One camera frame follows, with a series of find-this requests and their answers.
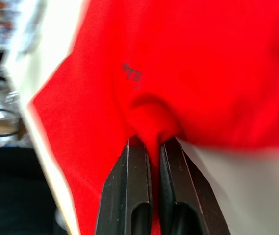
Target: red cloth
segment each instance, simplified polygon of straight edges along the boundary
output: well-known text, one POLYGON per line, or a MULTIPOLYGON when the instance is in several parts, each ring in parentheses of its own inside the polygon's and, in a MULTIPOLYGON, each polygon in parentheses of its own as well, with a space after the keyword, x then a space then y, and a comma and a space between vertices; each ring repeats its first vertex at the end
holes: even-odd
POLYGON ((33 103, 92 235, 103 183, 134 134, 150 152, 154 199, 169 137, 279 146, 279 0, 91 0, 72 54, 33 103))

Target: red fabric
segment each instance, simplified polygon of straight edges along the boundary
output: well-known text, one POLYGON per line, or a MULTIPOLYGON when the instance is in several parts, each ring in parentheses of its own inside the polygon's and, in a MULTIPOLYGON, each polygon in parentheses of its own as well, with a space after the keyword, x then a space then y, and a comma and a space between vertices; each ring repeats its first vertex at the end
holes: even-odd
POLYGON ((102 185, 134 134, 154 188, 169 137, 279 146, 279 0, 91 0, 73 53, 33 104, 92 235, 102 185))

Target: black surface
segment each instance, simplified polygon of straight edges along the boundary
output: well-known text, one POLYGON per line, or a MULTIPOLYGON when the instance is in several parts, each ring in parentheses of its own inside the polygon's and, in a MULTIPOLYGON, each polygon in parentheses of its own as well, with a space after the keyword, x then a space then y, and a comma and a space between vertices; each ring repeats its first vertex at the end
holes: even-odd
POLYGON ((103 185, 96 235, 149 235, 151 222, 149 158, 133 137, 103 185))
POLYGON ((51 235, 56 206, 32 149, 0 149, 0 235, 51 235))
POLYGON ((160 150, 162 235, 230 235, 211 186, 171 139, 160 150))

